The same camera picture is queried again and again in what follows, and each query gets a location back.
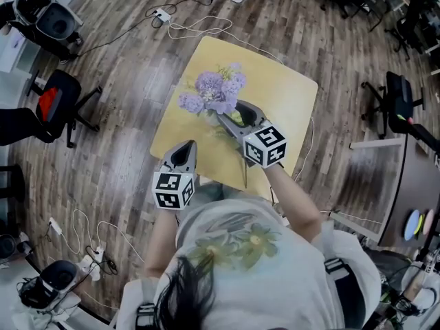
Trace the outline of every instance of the cable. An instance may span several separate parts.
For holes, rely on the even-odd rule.
[[[130,243],[129,239],[125,237],[125,234],[121,231],[121,229],[120,229],[118,226],[113,225],[112,223],[108,223],[108,222],[106,222],[106,221],[100,221],[100,222],[98,223],[98,225],[96,226],[96,236],[98,236],[98,243],[99,243],[99,244],[98,244],[98,248],[101,246],[101,238],[99,237],[99,231],[98,231],[98,230],[99,230],[99,225],[100,225],[101,223],[106,223],[107,225],[110,225],[110,226],[113,226],[114,228],[117,228],[118,231],[119,231],[119,232],[122,234],[122,236],[125,238],[125,241],[127,241],[127,243],[131,246],[131,248],[133,248],[133,250],[135,251],[136,255],[139,257],[139,259],[140,259],[143,263],[145,263],[144,259],[142,259],[142,257],[139,255],[138,251],[133,247],[133,245]]]
[[[90,297],[92,300],[94,300],[96,303],[98,303],[99,305],[102,305],[103,307],[106,308],[110,308],[110,309],[119,309],[119,307],[110,307],[109,305],[104,305],[101,302],[98,302],[95,298],[93,298],[92,296],[90,296],[87,292],[84,292],[84,294],[88,297]]]
[[[64,241],[66,242],[67,247],[71,250],[71,252],[72,252],[73,254],[79,254],[79,253],[81,252],[81,241],[80,241],[80,237],[79,237],[79,235],[78,235],[78,233],[77,233],[77,231],[76,231],[76,229],[75,229],[75,213],[76,213],[77,211],[79,211],[82,215],[84,215],[85,218],[86,218],[86,220],[87,220],[87,234],[89,235],[90,246],[93,245],[93,243],[91,242],[91,236],[90,236],[90,229],[89,229],[89,224],[90,224],[90,222],[89,222],[89,218],[87,217],[87,215],[86,215],[83,211],[81,211],[81,210],[79,210],[79,209],[75,209],[74,212],[73,212],[73,214],[72,214],[72,217],[71,217],[71,226],[74,228],[74,232],[75,232],[76,238],[78,239],[78,251],[77,251],[77,252],[75,252],[75,251],[70,247],[69,243],[67,242],[67,239],[66,239],[65,235],[61,232],[61,236],[64,238]]]
[[[222,20],[222,21],[227,21],[227,22],[229,23],[229,26],[227,26],[227,27],[225,27],[225,28],[217,28],[217,27],[215,27],[215,28],[210,28],[209,30],[193,30],[193,29],[192,29],[192,27],[194,27],[196,24],[198,24],[198,23],[200,23],[200,22],[202,22],[202,21],[204,21],[204,20],[206,20],[206,19],[209,19],[209,18],[219,19],[219,20]],[[238,38],[237,38],[235,35],[233,35],[232,33],[226,32],[226,30],[229,30],[229,29],[233,26],[233,22],[232,22],[231,20],[229,20],[229,19],[224,19],[224,18],[217,17],[217,16],[206,16],[206,17],[204,17],[204,18],[198,20],[197,22],[193,23],[192,25],[190,25],[190,26],[188,26],[188,27],[184,27],[184,26],[179,25],[179,24],[177,24],[177,23],[171,23],[171,21],[168,21],[168,23],[169,23],[169,25],[168,25],[168,36],[169,36],[171,39],[173,39],[173,40],[177,40],[177,39],[186,39],[186,38],[197,38],[198,36],[201,36],[201,35],[204,34],[204,33],[206,33],[206,34],[220,34],[220,33],[224,32],[224,33],[226,33],[226,34],[232,36],[233,38],[235,38],[235,39],[236,39],[237,41],[239,41],[240,43],[243,43],[243,44],[249,45],[250,47],[253,47],[254,49],[256,49],[256,50],[258,50],[258,51],[260,51],[260,52],[264,52],[264,53],[270,55],[271,57],[273,57],[273,58],[275,58],[277,61],[279,61],[279,62],[281,63],[281,65],[284,65],[284,63],[283,63],[279,58],[277,58],[275,55],[273,55],[273,54],[271,54],[271,53],[269,53],[269,52],[266,52],[265,50],[260,49],[259,47],[256,47],[256,46],[254,46],[254,45],[252,45],[252,44],[250,44],[250,43],[248,43],[248,42],[245,42],[245,41],[242,41],[241,39],[238,39]],[[177,37],[173,37],[173,36],[171,36],[170,28],[173,29],[173,30],[189,30],[190,32],[196,32],[197,34],[196,34],[195,36],[177,36]]]
[[[95,259],[94,255],[90,254],[89,251],[87,250],[87,248],[90,248],[94,254],[96,254],[96,252],[93,250],[93,248],[90,245],[85,246],[85,251],[89,255],[89,257],[92,258],[95,263],[98,263],[97,260]],[[118,275],[118,268],[116,267],[116,264],[111,259],[108,259],[105,256],[105,253],[102,255],[102,258],[103,258],[103,261],[106,263],[105,265],[107,265],[110,269],[110,272],[108,272],[105,268],[103,268],[100,265],[99,268],[102,270],[102,272],[107,275]]]
[[[118,39],[122,38],[125,34],[127,34],[128,32],[130,32],[131,30],[135,29],[139,24],[141,24],[141,23],[144,22],[145,20],[150,19],[150,18],[152,18],[152,17],[154,17],[154,18],[153,18],[153,20],[151,21],[151,27],[156,28],[156,29],[157,29],[157,28],[161,28],[161,27],[163,26],[163,22],[161,21],[162,23],[160,24],[159,27],[155,27],[155,26],[153,25],[153,22],[154,22],[154,20],[157,19],[157,16],[153,16],[155,11],[153,11],[153,12],[150,13],[150,14],[149,14],[149,11],[151,11],[151,10],[153,10],[153,9],[155,10],[155,9],[157,9],[157,8],[164,8],[165,6],[168,6],[167,9],[166,9],[165,11],[166,11],[169,15],[172,15],[172,14],[175,14],[175,13],[177,12],[177,5],[179,5],[180,3],[184,3],[184,2],[186,2],[186,1],[194,1],[194,2],[196,2],[196,3],[199,3],[200,5],[203,5],[203,6],[209,6],[209,5],[211,5],[211,3],[212,3],[212,1],[211,1],[211,3],[202,3],[202,2],[200,2],[200,1],[198,1],[198,0],[181,0],[181,1],[177,2],[177,3],[165,3],[164,5],[157,5],[157,6],[153,6],[153,7],[151,7],[151,8],[148,8],[148,9],[145,11],[144,18],[143,18],[142,20],[140,20],[139,22],[137,22],[134,26],[130,27],[130,28],[129,28],[128,30],[126,30],[124,33],[122,33],[121,35],[117,36],[117,37],[114,38],[112,41],[109,41],[109,42],[104,43],[104,44],[101,44],[101,45],[97,45],[97,46],[95,46],[95,47],[93,47],[93,48],[91,48],[91,49],[86,50],[85,52],[83,52],[83,53],[77,55],[77,57],[75,57],[75,58],[80,58],[80,57],[84,56],[85,54],[87,54],[87,53],[89,53],[89,52],[91,52],[91,51],[93,51],[93,50],[95,50],[95,49],[98,49],[98,48],[100,48],[100,47],[104,47],[105,45],[110,45],[110,44],[112,44],[113,42],[115,42],[115,41],[117,41]],[[174,11],[174,12],[169,12],[169,9],[170,9],[170,8],[174,8],[175,11]]]
[[[307,153],[307,155],[305,156],[304,162],[302,163],[302,168],[300,170],[300,172],[297,174],[297,176],[295,177],[295,182],[296,180],[300,177],[302,171],[304,170],[304,166],[305,166],[305,162],[307,161],[307,158],[309,157],[309,154],[311,152],[311,149],[314,146],[314,133],[315,133],[315,122],[314,122],[314,118],[310,118],[311,120],[311,145],[310,145],[310,149],[309,152]]]

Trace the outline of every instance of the power cord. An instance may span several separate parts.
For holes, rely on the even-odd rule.
[[[161,27],[163,26],[164,23],[163,23],[162,21],[160,21],[160,19],[158,19],[157,16],[154,16],[154,14],[155,14],[155,12],[156,12],[156,9],[158,9],[158,8],[164,8],[164,7],[168,6],[167,9],[165,10],[165,12],[168,13],[169,15],[172,15],[172,14],[175,14],[175,13],[177,12],[177,5],[179,5],[179,4],[181,4],[181,3],[184,3],[184,2],[186,2],[186,1],[194,1],[194,2],[196,2],[196,3],[198,3],[198,4],[200,4],[200,5],[203,5],[203,6],[210,6],[210,5],[212,4],[212,0],[211,0],[210,3],[202,3],[202,2],[200,2],[200,1],[198,1],[198,0],[181,0],[181,1],[177,2],[177,3],[165,3],[164,5],[153,6],[153,7],[149,8],[149,9],[147,9],[147,10],[145,11],[144,18],[143,18],[142,20],[140,20],[139,22],[137,22],[134,26],[130,27],[128,30],[126,30],[126,31],[125,31],[124,33],[122,33],[121,35],[119,35],[119,36],[117,36],[116,38],[114,38],[112,41],[109,41],[109,42],[107,42],[107,43],[104,43],[104,44],[101,44],[101,45],[97,45],[97,46],[95,46],[95,47],[92,47],[91,49],[88,49],[88,50],[86,50],[85,52],[83,52],[83,53],[81,53],[81,54],[78,54],[78,55],[77,55],[76,57],[74,57],[74,58],[80,58],[80,57],[84,56],[85,54],[87,54],[87,53],[89,53],[89,52],[91,52],[91,51],[93,51],[93,50],[96,50],[96,49],[98,49],[98,48],[100,48],[100,47],[104,47],[104,46],[106,46],[106,45],[110,45],[110,44],[112,44],[113,42],[115,42],[115,41],[117,41],[118,39],[122,38],[125,34],[127,34],[128,32],[130,32],[131,30],[135,29],[139,24],[141,24],[142,22],[144,22],[144,21],[147,20],[147,19],[153,18],[153,20],[151,21],[151,27],[153,27],[153,28],[155,28],[155,29],[161,28]],[[170,12],[170,11],[169,11],[171,8],[174,8],[174,9],[175,9],[174,12]],[[159,20],[159,21],[161,22],[159,26],[154,26],[154,21],[156,21],[156,20]]]

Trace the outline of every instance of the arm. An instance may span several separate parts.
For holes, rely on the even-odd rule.
[[[176,217],[161,210],[156,218],[145,258],[144,275],[160,278],[176,253]]]
[[[264,170],[293,231],[311,242],[321,232],[322,216],[315,203],[280,165]]]

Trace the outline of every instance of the floral print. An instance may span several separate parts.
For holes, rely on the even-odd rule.
[[[253,223],[248,229],[227,232],[216,237],[196,240],[196,247],[188,254],[194,264],[206,257],[213,257],[213,265],[234,269],[239,265],[244,270],[252,269],[263,257],[272,258],[278,254],[273,243],[277,241],[277,232]]]

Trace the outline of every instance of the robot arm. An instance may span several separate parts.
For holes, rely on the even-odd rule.
[[[153,197],[158,208],[183,210],[194,194],[197,143],[179,143],[167,151],[153,175]]]

